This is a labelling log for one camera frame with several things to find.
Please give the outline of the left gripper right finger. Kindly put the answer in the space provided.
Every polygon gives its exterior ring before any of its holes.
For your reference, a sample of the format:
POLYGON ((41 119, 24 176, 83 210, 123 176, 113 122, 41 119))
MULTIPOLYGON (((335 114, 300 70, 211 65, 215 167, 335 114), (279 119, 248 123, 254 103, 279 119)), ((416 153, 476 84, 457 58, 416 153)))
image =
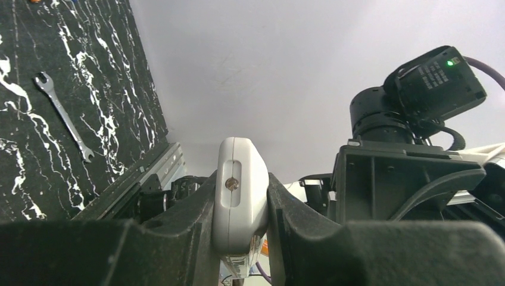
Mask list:
POLYGON ((479 222, 339 225, 275 175, 267 191, 273 285, 503 285, 504 241, 479 222))

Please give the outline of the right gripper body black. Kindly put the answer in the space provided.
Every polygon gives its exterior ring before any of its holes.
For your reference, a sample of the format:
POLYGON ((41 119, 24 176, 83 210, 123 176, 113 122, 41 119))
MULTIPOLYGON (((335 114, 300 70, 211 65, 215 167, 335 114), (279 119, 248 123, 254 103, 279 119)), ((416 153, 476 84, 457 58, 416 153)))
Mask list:
POLYGON ((333 167, 335 222, 439 219, 457 192, 485 175, 479 163, 441 147, 350 140, 333 167))

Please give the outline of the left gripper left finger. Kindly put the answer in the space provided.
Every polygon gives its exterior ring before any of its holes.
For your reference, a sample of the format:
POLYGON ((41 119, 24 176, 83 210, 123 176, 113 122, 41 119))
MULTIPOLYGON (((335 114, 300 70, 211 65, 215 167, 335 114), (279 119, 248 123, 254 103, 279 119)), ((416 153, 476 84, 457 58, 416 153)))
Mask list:
POLYGON ((216 176, 168 211, 134 220, 1 225, 2 285, 216 285, 216 176))

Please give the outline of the white remote control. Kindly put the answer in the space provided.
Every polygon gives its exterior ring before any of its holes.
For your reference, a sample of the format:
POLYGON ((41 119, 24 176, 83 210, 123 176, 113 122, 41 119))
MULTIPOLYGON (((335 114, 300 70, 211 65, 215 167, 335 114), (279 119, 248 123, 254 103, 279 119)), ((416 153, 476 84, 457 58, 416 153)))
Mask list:
POLYGON ((219 148, 212 242, 233 278, 257 262, 269 224, 267 166, 248 138, 226 138, 219 148))

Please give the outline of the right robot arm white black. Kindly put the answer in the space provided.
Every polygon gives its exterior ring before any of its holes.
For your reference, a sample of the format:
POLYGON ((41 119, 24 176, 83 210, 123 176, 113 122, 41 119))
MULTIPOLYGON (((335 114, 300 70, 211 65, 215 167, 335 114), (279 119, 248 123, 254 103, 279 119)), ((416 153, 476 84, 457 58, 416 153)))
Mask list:
POLYGON ((341 224, 455 219, 450 201, 467 191, 487 212, 504 215, 504 145, 468 150, 445 125, 486 99, 473 68, 504 85, 488 65, 441 46, 358 93, 350 104, 352 137, 333 171, 300 180, 307 205, 341 224))

